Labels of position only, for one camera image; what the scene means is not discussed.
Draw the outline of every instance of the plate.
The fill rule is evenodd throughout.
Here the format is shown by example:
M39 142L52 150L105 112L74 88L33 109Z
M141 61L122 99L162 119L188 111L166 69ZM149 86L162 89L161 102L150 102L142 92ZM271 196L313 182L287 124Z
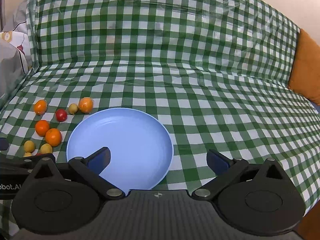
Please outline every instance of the plate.
M152 189L167 174L173 144L166 128L153 116L130 108L109 108L77 125L67 144L67 160L88 157L102 147L111 152L100 176L126 194Z

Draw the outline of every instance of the brown cushion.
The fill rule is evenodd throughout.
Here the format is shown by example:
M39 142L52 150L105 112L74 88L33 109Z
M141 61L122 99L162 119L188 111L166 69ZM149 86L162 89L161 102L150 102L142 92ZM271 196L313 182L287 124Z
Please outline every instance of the brown cushion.
M300 29L288 88L320 105L320 46Z

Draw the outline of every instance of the red tomato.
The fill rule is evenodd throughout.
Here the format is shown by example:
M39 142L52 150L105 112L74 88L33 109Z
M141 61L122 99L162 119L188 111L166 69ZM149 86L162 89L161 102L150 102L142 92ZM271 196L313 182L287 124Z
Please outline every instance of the red tomato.
M67 112L63 109L59 109L56 112L56 118L58 120L58 122L63 122L67 119Z

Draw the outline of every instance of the sofa backrest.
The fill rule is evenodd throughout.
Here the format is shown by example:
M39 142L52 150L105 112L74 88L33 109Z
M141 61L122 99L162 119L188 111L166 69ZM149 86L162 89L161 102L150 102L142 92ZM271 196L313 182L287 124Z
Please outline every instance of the sofa backrest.
M29 0L27 18L35 69L112 60L284 85L299 31L261 0Z

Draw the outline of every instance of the silver bolt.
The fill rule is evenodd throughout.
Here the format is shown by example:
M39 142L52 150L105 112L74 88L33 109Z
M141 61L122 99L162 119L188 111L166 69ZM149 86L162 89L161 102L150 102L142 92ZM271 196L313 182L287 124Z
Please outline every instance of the silver bolt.
M122 191L119 190L118 188L111 188L107 191L107 195L110 197L119 197L121 196Z
M199 188L195 191L195 194L198 196L198 197L208 197L210 196L210 191L205 189L205 188Z

